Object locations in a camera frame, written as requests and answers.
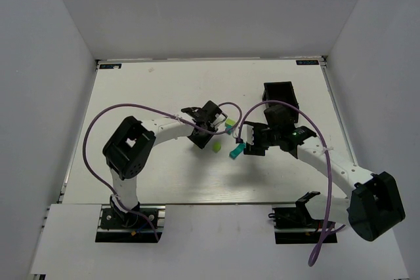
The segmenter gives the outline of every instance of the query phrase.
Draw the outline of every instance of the white platform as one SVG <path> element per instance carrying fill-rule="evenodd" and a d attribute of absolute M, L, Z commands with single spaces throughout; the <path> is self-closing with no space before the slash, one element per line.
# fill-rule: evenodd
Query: white platform
<path fill-rule="evenodd" d="M 276 245 L 269 205 L 171 205 L 158 244 L 95 243 L 100 205 L 53 205 L 31 272 L 67 279 L 339 279 L 407 277 L 393 232 L 369 243 L 351 229 L 326 244 Z"/>
<path fill-rule="evenodd" d="M 261 101 L 264 82 L 292 81 L 301 109 L 320 127 L 329 146 L 348 156 L 320 66 L 297 66 L 294 60 L 224 60 L 123 63 L 121 69 L 98 70 L 82 130 L 104 108 L 118 103 L 138 103 L 175 113 L 206 101 L 232 101 L 243 111 Z M 249 117 L 265 122 L 263 107 Z M 232 118 L 235 108 L 223 110 Z M 153 119 L 157 114 L 138 109 L 116 109 L 95 125 L 88 143 L 88 158 L 101 176 L 111 182 L 102 148 L 128 115 Z M 300 124 L 308 125 L 303 119 Z M 222 142 L 213 153 L 214 141 Z M 81 143 L 68 180 L 63 203 L 108 203 L 110 192 L 88 172 Z M 312 167 L 278 148 L 266 157 L 228 157 L 236 147 L 228 135 L 215 136 L 204 150 L 187 138 L 160 144 L 150 154 L 138 176 L 141 203 L 281 203 L 294 202 L 308 191 L 326 193 L 327 180 Z M 336 196 L 343 194 L 334 189 Z"/>

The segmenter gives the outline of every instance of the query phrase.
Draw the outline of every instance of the gray wall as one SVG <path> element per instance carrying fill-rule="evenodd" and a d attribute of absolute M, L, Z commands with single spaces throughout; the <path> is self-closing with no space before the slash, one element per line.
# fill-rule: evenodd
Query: gray wall
<path fill-rule="evenodd" d="M 97 59 L 327 54 L 357 0 L 64 0 Z"/>
<path fill-rule="evenodd" d="M 410 279 L 420 279 L 420 0 L 359 0 L 328 58 L 361 165 L 387 170 L 407 218 L 395 236 Z"/>
<path fill-rule="evenodd" d="M 0 277 L 25 279 L 95 63 L 62 0 L 0 0 Z"/>

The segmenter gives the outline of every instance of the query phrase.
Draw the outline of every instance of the cable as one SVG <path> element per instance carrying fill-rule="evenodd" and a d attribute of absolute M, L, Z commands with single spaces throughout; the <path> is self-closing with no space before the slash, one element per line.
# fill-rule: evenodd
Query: cable
<path fill-rule="evenodd" d="M 239 119 L 238 119 L 238 122 L 234 125 L 234 126 L 232 126 L 232 128 L 231 129 L 235 129 L 238 125 L 239 125 L 239 123 L 240 123 L 240 121 L 242 120 L 242 110 L 241 110 L 241 108 L 238 106 L 238 105 L 236 105 L 235 103 L 232 103 L 232 102 L 224 102 L 224 103 L 221 103 L 221 104 L 219 104 L 219 106 L 223 106 L 223 105 L 232 105 L 232 106 L 234 106 L 234 107 L 236 107 L 237 109 L 238 109 L 238 111 L 239 111 Z M 154 225 L 153 225 L 153 223 L 149 220 L 149 218 L 147 217 L 147 216 L 145 216 L 144 214 L 142 214 L 142 213 L 140 213 L 140 212 L 137 212 L 137 211 L 133 211 L 133 210 L 131 210 L 131 209 L 128 209 L 125 205 L 123 205 L 123 203 L 119 200 L 119 197 L 118 197 L 118 195 L 117 195 L 117 191 L 109 184 L 109 183 L 107 183 L 107 181 L 105 181 L 103 178 L 101 178 L 93 169 L 92 169 L 92 167 L 91 167 L 91 165 L 89 164 L 89 162 L 88 162 L 88 160 L 87 160 L 87 154 L 86 154 L 86 148 L 87 148 L 87 140 L 88 140 L 88 138 L 89 138 L 89 134 L 91 133 L 91 131 L 92 131 L 92 128 L 93 128 L 93 125 L 98 121 L 98 119 L 102 116 L 102 115 L 104 115 L 105 113 L 107 113 L 107 112 L 109 112 L 110 110 L 114 110 L 114 109 L 116 109 L 116 108 L 141 108 L 142 110 L 147 110 L 147 111 L 152 111 L 152 112 L 154 112 L 154 113 L 158 113 L 158 114 L 160 114 L 160 115 L 163 115 L 163 116 L 166 116 L 166 117 L 169 117 L 169 118 L 171 118 L 171 119 L 175 119 L 175 120 L 177 120 L 177 121 L 181 121 L 181 122 L 183 122 L 184 124 L 187 124 L 187 125 L 190 125 L 190 126 L 193 126 L 195 129 L 198 129 L 198 130 L 200 130 L 200 131 L 203 131 L 203 132 L 206 132 L 207 134 L 212 134 L 212 135 L 218 135 L 218 134 L 225 134 L 225 133 L 227 133 L 228 131 L 230 131 L 231 129 L 228 129 L 228 130 L 224 130 L 224 131 L 221 131 L 221 132 L 211 132 L 211 131 L 208 131 L 208 130 L 205 130 L 205 129 L 203 129 L 203 128 L 201 128 L 201 127 L 198 127 L 198 126 L 195 126 L 195 124 L 193 124 L 193 123 L 191 123 L 191 122 L 189 122 L 189 121 L 186 121 L 185 119 L 183 119 L 183 118 L 181 118 L 181 117 L 177 117 L 177 116 L 175 116 L 175 115 L 172 115 L 172 114 L 169 114 L 169 113 L 165 113 L 164 111 L 159 111 L 159 110 L 155 110 L 154 108 L 149 108 L 148 106 L 143 106 L 143 105 L 139 105 L 139 104 L 132 104 L 132 103 L 122 103 L 122 104 L 116 104 L 116 105 L 113 105 L 113 106 L 110 106 L 110 107 L 108 107 L 108 108 L 106 108 L 106 109 L 104 109 L 104 110 L 102 110 L 98 115 L 96 115 L 94 118 L 93 118 L 93 120 L 91 121 L 91 123 L 89 124 L 89 126 L 87 127 L 87 130 L 86 130 L 86 133 L 85 133 L 85 137 L 83 138 L 83 145 L 82 145 L 82 156 L 83 156 L 83 162 L 85 163 L 85 165 L 86 165 L 86 168 L 88 169 L 88 171 L 99 181 L 99 182 L 101 182 L 101 183 L 103 183 L 106 187 L 108 187 L 111 191 L 112 191 L 112 193 L 115 195 L 115 200 L 118 202 L 118 205 L 122 208 L 122 209 L 124 209 L 125 211 L 127 211 L 127 212 L 130 212 L 130 213 L 132 213 L 132 214 L 135 214 L 135 215 L 137 215 L 137 216 L 141 216 L 143 219 L 145 219 L 145 221 L 150 225 L 150 227 L 151 227 L 151 229 L 152 229 L 152 231 L 154 232 L 154 235 L 155 235 L 155 238 L 156 238 L 156 241 L 159 241 L 159 236 L 158 236 L 158 233 L 156 232 L 156 229 L 155 229 L 155 227 L 154 227 Z"/>
<path fill-rule="evenodd" d="M 288 104 L 286 102 L 274 101 L 274 100 L 268 100 L 268 101 L 259 102 L 258 104 L 254 105 L 244 115 L 243 120 L 242 120 L 242 122 L 241 122 L 241 124 L 239 126 L 238 138 L 236 139 L 236 142 L 240 142 L 241 141 L 241 132 L 242 132 L 243 123 L 247 119 L 248 115 L 253 110 L 255 110 L 257 107 L 259 107 L 259 106 L 261 106 L 263 104 L 268 104 L 268 103 L 280 104 L 280 105 L 283 105 L 283 106 L 287 106 L 288 108 L 291 108 L 294 111 L 297 111 L 298 113 L 300 113 L 312 125 L 312 127 L 314 127 L 316 133 L 318 134 L 318 137 L 320 137 L 322 146 L 324 148 L 327 147 L 326 140 L 325 140 L 324 136 L 322 135 L 321 131 L 319 130 L 319 128 L 315 125 L 315 123 L 305 113 L 303 113 L 300 109 L 296 108 L 295 106 L 292 106 L 292 105 L 290 105 L 290 104 Z M 325 238 L 328 236 L 329 231 L 332 229 L 332 228 L 330 228 L 329 230 L 327 230 L 328 218 L 329 218 L 329 210 L 331 208 L 331 197 L 332 197 L 332 191 L 333 191 L 333 176 L 332 176 L 332 173 L 331 173 L 331 159 L 329 158 L 329 152 L 328 152 L 328 150 L 325 151 L 325 157 L 327 159 L 327 178 L 328 178 L 327 207 L 325 208 L 326 210 L 325 210 L 324 222 L 322 224 L 320 240 L 315 245 L 314 249 L 312 250 L 312 252 L 310 253 L 310 256 L 309 256 L 308 265 L 310 267 L 312 267 L 315 264 L 316 260 L 318 259 L 318 256 L 320 254 L 321 247 L 322 247 L 322 242 L 324 242 Z"/>

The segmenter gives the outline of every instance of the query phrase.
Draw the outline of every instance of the white wall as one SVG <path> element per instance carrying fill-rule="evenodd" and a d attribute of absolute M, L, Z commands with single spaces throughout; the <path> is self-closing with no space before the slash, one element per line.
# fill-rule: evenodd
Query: white wall
<path fill-rule="evenodd" d="M 359 0 L 328 58 L 362 166 L 393 174 L 407 218 L 394 229 L 420 279 L 420 0 Z"/>
<path fill-rule="evenodd" d="M 0 0 L 0 274 L 25 279 L 95 62 L 62 0 Z"/>
<path fill-rule="evenodd" d="M 64 0 L 93 56 L 327 54 L 357 0 Z"/>

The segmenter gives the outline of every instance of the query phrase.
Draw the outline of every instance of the black label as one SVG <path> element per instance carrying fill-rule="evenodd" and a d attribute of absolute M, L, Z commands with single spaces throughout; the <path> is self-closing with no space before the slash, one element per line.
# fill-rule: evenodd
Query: black label
<path fill-rule="evenodd" d="M 296 60 L 296 65 L 306 66 L 306 65 L 319 65 L 320 62 L 317 60 Z"/>
<path fill-rule="evenodd" d="M 121 64 L 102 64 L 99 69 L 121 69 Z"/>

